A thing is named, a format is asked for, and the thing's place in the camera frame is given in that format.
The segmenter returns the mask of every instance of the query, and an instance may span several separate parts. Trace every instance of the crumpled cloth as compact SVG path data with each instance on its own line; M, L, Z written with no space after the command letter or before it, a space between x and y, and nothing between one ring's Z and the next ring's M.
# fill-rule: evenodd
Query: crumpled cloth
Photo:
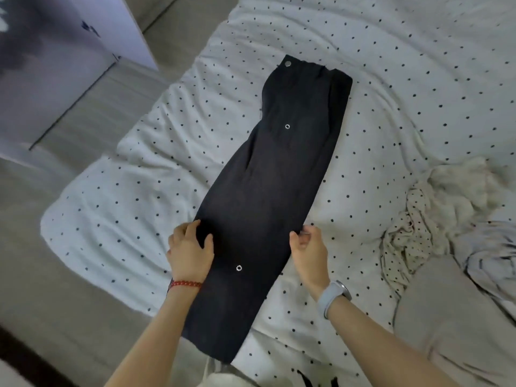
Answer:
M486 220L503 201L505 187L484 157L427 171L407 192L407 208L381 243L384 279L399 296L429 255L448 254L450 239Z
M463 387L513 387L516 328L451 255L432 256L399 301L394 334Z
M516 225L477 223L454 239L453 246L463 272L516 320Z

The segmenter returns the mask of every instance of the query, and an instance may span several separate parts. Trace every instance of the white watch strap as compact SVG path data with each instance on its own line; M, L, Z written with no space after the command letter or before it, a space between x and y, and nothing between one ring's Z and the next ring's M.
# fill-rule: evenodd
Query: white watch strap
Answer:
M328 285L324 290L317 302L319 313L324 317L324 319L328 318L328 308L330 308L333 300L340 295L344 295L349 301L352 299L351 293L349 293L348 288L346 288L342 282L337 280L330 282L330 285Z

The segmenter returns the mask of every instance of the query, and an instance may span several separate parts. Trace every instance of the black pants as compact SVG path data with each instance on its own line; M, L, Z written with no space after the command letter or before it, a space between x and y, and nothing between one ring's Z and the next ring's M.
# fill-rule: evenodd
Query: black pants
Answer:
M339 137L352 79L286 56L261 94L262 118L204 198L197 238L215 259L183 337L230 363L289 255Z

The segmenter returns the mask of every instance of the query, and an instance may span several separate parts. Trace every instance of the white bedsheet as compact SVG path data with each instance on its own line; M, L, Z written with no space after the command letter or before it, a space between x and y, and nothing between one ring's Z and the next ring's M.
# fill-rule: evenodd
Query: white bedsheet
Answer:
M395 299L380 276L379 237L416 175L479 154L515 163L514 3L240 0L117 152L65 188L42 218L42 235L70 269L154 315L171 277L168 235L194 217L246 140L260 119L263 83L290 54L354 80L307 222L322 228L331 276L391 330ZM515 217L515 206L498 219ZM315 385L333 376L368 384L291 261L233 364L261 385L297 385L297 369Z

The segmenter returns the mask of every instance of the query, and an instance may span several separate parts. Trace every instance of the red bracelet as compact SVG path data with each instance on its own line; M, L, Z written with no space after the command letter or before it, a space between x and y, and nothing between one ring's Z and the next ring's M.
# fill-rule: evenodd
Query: red bracelet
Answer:
M184 286L194 286L196 288L200 288L202 286L202 283L201 282L195 282L195 281L170 281L170 285L168 286L168 290L167 290L167 293L168 291L170 290L171 287L173 286L177 286L177 285L184 285Z

